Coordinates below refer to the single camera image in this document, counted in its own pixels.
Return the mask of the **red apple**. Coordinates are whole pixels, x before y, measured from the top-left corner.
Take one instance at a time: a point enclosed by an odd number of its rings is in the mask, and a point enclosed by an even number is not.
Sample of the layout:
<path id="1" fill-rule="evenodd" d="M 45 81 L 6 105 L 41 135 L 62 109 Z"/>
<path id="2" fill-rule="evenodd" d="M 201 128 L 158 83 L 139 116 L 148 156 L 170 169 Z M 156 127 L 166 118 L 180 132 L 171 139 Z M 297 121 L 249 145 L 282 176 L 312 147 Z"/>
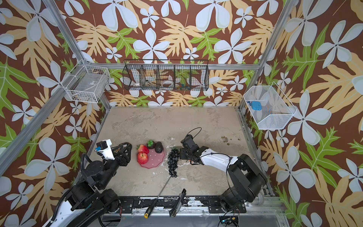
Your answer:
<path id="1" fill-rule="evenodd" d="M 144 164 L 148 163 L 148 154 L 145 152 L 139 152 L 137 155 L 137 162 L 140 165 L 144 165 Z"/>

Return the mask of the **dark purple mangosteen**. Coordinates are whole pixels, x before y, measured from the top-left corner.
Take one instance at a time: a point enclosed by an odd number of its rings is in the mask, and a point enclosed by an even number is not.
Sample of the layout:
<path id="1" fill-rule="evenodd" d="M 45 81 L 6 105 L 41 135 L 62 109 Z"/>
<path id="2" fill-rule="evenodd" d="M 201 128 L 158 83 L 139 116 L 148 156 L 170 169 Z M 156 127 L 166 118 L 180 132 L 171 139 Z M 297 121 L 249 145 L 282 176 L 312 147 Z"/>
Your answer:
<path id="1" fill-rule="evenodd" d="M 156 145 L 156 143 L 153 140 L 149 140 L 147 142 L 147 148 L 148 149 L 154 149 L 155 148 L 155 145 Z"/>

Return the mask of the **dark avocado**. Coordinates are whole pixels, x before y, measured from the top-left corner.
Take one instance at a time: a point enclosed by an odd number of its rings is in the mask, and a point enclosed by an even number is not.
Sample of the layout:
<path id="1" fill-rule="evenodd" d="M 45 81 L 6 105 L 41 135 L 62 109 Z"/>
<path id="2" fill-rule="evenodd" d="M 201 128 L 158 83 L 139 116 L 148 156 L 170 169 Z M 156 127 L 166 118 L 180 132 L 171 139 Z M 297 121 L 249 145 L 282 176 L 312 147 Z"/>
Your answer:
<path id="1" fill-rule="evenodd" d="M 160 141 L 156 142 L 156 143 L 155 143 L 155 152 L 156 152 L 157 154 L 160 154 L 160 153 L 162 153 L 163 151 L 164 151 L 164 147 L 163 147 L 162 143 L 161 143 Z"/>

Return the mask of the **red strawberry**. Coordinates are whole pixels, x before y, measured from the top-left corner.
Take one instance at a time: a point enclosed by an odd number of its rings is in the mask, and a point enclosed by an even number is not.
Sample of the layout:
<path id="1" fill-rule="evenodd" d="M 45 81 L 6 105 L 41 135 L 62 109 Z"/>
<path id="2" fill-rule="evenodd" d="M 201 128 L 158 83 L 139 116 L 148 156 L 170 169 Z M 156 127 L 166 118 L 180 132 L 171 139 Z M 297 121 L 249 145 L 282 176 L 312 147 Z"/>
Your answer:
<path id="1" fill-rule="evenodd" d="M 148 154 L 149 149 L 148 149 L 147 145 L 141 144 L 141 145 L 137 146 L 137 152 L 138 153 L 142 152 L 142 153 Z"/>

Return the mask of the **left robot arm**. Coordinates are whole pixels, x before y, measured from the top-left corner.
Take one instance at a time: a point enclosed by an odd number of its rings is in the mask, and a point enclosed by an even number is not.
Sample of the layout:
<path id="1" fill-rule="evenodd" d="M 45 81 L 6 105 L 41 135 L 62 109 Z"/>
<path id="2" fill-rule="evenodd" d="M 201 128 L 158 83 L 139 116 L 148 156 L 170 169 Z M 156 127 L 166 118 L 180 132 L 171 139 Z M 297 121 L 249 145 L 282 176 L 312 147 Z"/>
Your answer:
<path id="1" fill-rule="evenodd" d="M 131 160 L 132 145 L 128 142 L 112 147 L 110 140 L 98 142 L 95 152 L 102 158 L 92 161 L 81 156 L 81 178 L 58 201 L 46 227 L 87 227 L 106 213 L 119 209 L 119 196 L 107 189 L 120 166 Z"/>

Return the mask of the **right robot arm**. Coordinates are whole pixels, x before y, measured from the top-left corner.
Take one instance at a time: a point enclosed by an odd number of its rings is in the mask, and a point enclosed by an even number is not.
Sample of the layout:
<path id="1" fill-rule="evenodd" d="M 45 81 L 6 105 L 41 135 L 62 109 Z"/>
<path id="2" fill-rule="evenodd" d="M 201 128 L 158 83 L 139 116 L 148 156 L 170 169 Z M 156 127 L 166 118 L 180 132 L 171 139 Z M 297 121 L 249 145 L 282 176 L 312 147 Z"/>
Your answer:
<path id="1" fill-rule="evenodd" d="M 219 197 L 224 212 L 235 209 L 240 212 L 246 202 L 253 202 L 261 189 L 267 184 L 267 178 L 255 162 L 246 154 L 229 156 L 215 152 L 208 147 L 199 147 L 188 134 L 181 141 L 180 159 L 189 160 L 192 165 L 211 166 L 225 172 L 228 189 Z"/>

